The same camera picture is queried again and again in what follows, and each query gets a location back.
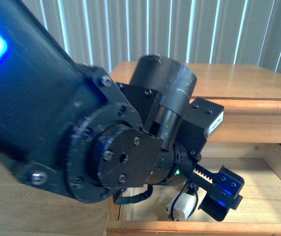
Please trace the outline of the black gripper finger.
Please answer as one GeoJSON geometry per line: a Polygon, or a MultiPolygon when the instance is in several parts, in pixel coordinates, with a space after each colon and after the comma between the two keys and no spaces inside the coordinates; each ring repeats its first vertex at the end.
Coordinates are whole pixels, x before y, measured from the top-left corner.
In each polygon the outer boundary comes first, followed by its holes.
{"type": "Polygon", "coordinates": [[[236,210],[243,199],[242,195],[233,196],[231,192],[220,189],[219,192],[207,191],[198,210],[204,211],[216,221],[223,221],[230,209],[236,210]]]}
{"type": "Polygon", "coordinates": [[[215,193],[221,190],[232,198],[236,198],[245,184],[245,180],[229,170],[225,166],[221,166],[217,173],[210,172],[201,165],[196,165],[193,174],[193,182],[208,193],[215,193]]]}

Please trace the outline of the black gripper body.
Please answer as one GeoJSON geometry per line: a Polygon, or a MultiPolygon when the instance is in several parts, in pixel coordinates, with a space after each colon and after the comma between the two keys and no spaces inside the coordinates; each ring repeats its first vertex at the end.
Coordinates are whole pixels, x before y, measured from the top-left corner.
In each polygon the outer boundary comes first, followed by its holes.
{"type": "Polygon", "coordinates": [[[170,151],[161,151],[151,176],[146,184],[161,186],[176,186],[184,183],[196,164],[201,160],[200,153],[187,151],[186,148],[176,142],[170,151]]]}

